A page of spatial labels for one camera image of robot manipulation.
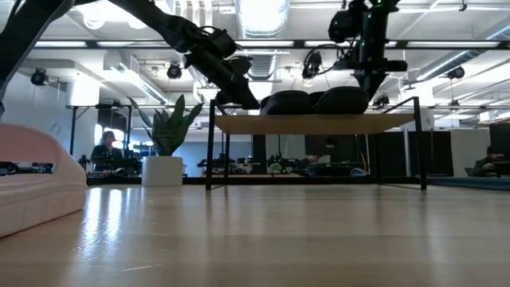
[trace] ceiling light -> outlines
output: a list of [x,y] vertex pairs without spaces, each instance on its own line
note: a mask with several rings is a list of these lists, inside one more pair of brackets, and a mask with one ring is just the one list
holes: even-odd
[[35,44],[36,48],[45,48],[45,47],[64,47],[64,48],[77,48],[77,47],[86,47],[87,44],[84,41],[38,41]]
[[304,46],[309,48],[318,47],[320,45],[337,45],[339,47],[348,47],[350,43],[345,41],[343,43],[335,43],[333,41],[305,41]]
[[292,47],[294,41],[273,41],[273,40],[255,40],[255,41],[236,41],[236,44],[247,47]]
[[169,48],[165,41],[98,41],[97,45],[112,48]]
[[254,56],[279,56],[290,55],[289,51],[255,51],[255,50],[242,50],[234,53],[235,55],[254,55]]
[[498,41],[410,41],[408,48],[494,48]]

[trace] desk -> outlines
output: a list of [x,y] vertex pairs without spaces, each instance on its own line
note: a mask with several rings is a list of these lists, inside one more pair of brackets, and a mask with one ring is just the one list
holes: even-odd
[[[412,101],[414,113],[393,114],[388,113],[405,103]],[[216,115],[216,108],[222,113]],[[376,135],[391,128],[400,127],[409,122],[416,122],[417,153],[420,170],[421,189],[426,190],[426,163],[423,151],[422,122],[420,103],[417,96],[408,98],[402,103],[393,106],[379,114],[362,115],[286,115],[286,116],[231,116],[226,108],[239,108],[238,106],[221,106],[216,100],[210,102],[209,136],[207,144],[206,190],[212,189],[212,160],[214,144],[214,127],[220,128],[226,134],[225,157],[230,157],[230,135]],[[375,170],[377,182],[381,179],[378,161],[379,149],[375,141]],[[225,164],[224,184],[229,184],[229,163]]]

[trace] black robotic arm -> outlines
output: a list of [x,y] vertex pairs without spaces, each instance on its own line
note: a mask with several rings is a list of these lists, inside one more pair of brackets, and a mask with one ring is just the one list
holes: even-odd
[[[95,0],[27,0],[7,22],[0,33],[0,118],[4,112],[2,100],[7,85],[18,71],[30,50],[48,25],[75,5]],[[210,82],[217,85],[228,102],[242,104],[245,109],[257,109],[259,104],[243,75],[250,67],[249,59],[231,56],[238,46],[225,30],[207,33],[193,22],[162,12],[148,0],[110,0],[161,34],[176,51],[186,53],[186,67],[193,65]]]

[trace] black partition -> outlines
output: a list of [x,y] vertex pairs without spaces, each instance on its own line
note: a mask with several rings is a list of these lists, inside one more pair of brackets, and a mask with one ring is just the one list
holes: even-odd
[[510,157],[510,124],[491,124],[489,131],[494,152]]
[[[452,142],[449,131],[423,132],[423,149],[427,160],[427,174],[453,176]],[[416,132],[409,132],[409,154],[411,175],[417,175]]]
[[361,151],[355,135],[305,136],[304,149],[307,155],[329,155],[332,163],[360,162]]
[[265,136],[253,135],[252,136],[252,157],[255,163],[261,165],[253,166],[253,173],[255,175],[267,174],[267,161],[265,154]]
[[403,132],[384,132],[368,137],[368,150],[371,174],[377,175],[375,168],[375,142],[379,149],[379,160],[382,177],[406,176],[406,149]]

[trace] person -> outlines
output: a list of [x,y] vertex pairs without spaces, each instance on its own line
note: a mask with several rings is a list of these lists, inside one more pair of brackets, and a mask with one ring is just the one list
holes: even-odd
[[495,162],[505,161],[504,155],[496,154],[491,146],[487,147],[487,156],[483,159],[477,160],[473,168],[473,176],[484,177],[488,176],[488,173],[496,172],[494,167]]
[[303,172],[303,170],[310,166],[310,164],[318,163],[321,157],[322,155],[307,155],[294,167],[294,171],[298,173]]
[[104,132],[100,144],[94,147],[90,160],[96,165],[94,171],[112,171],[122,165],[122,153],[114,148],[115,134]]

